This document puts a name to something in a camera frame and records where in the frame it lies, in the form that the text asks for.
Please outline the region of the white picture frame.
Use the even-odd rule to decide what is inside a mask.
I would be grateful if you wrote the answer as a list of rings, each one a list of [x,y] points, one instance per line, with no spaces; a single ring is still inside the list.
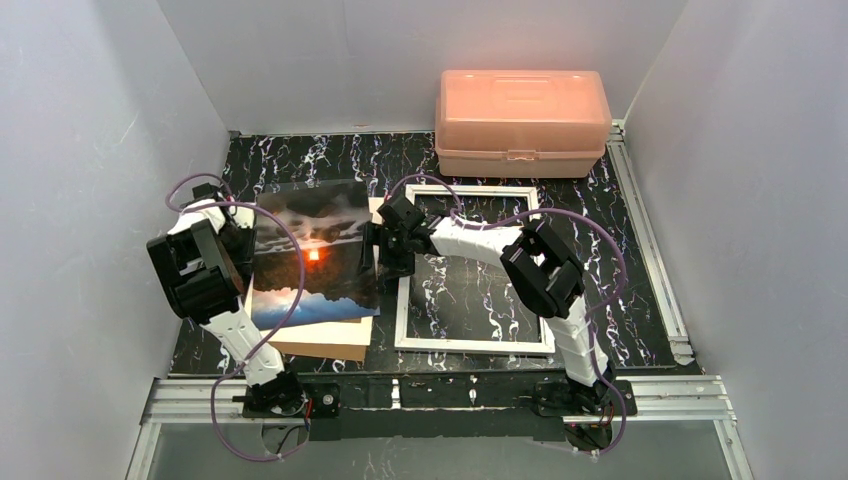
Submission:
[[[539,207],[538,193],[535,187],[453,185],[451,189],[458,196],[524,198],[530,209]],[[542,318],[539,318],[540,341],[536,343],[408,337],[409,300],[410,278],[404,277],[398,283],[394,339],[394,347],[397,351],[529,356],[552,355],[555,353],[556,346],[553,332],[547,322]]]

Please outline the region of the sunset landscape photo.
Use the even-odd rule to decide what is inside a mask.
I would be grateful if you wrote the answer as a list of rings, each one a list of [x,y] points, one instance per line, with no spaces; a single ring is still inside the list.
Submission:
[[[285,225],[256,216],[250,310],[259,329],[287,312],[287,327],[380,313],[376,273],[358,272],[364,225],[372,220],[364,182],[275,184],[257,205]]]

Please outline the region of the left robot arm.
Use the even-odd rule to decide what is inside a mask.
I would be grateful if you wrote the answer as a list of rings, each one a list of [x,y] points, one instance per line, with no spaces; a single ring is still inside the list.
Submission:
[[[243,366],[250,387],[268,385],[285,367],[281,354],[268,344],[249,354],[262,340],[244,306],[255,214],[249,208],[224,206],[222,187],[205,183],[192,193],[186,207],[200,209],[180,213],[170,230],[146,243],[154,271],[174,313],[217,338]]]

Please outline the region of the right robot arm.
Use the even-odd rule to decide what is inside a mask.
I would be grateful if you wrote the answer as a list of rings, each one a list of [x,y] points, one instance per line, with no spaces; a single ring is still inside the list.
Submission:
[[[377,209],[380,222],[368,221],[358,270],[381,270],[387,278],[407,277],[419,255],[462,257],[501,268],[523,305],[543,319],[570,381],[586,387],[614,377],[586,318],[584,269],[576,254],[539,218],[473,224],[457,215],[426,214],[405,197],[392,197]]]

